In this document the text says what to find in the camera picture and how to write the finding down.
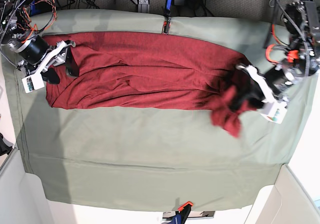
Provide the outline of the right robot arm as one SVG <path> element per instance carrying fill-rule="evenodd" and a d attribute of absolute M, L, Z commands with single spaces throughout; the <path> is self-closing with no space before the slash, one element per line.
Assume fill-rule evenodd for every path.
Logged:
<path fill-rule="evenodd" d="M 64 65 L 66 73 L 78 77 L 79 68 L 72 55 L 75 42 L 59 41 L 49 45 L 43 38 L 46 31 L 57 19 L 56 0 L 0 0 L 0 45 L 7 46 L 22 60 L 15 63 L 16 69 L 25 72 L 27 84 L 36 81 L 59 84 L 60 77 L 54 67 Z M 44 3 L 51 7 L 51 17 L 47 24 L 38 28 L 32 23 L 31 11 L 36 4 Z"/>

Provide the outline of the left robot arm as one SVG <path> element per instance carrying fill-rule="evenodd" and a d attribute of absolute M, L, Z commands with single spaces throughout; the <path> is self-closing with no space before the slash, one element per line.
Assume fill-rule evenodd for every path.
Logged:
<path fill-rule="evenodd" d="M 268 113 L 286 107 L 291 99 L 285 92 L 320 69 L 320 21 L 315 1 L 274 0 L 272 17 L 264 48 L 273 67 L 261 74 L 253 65 L 237 66 L 249 82 L 232 100 L 233 111 L 244 102 Z"/>

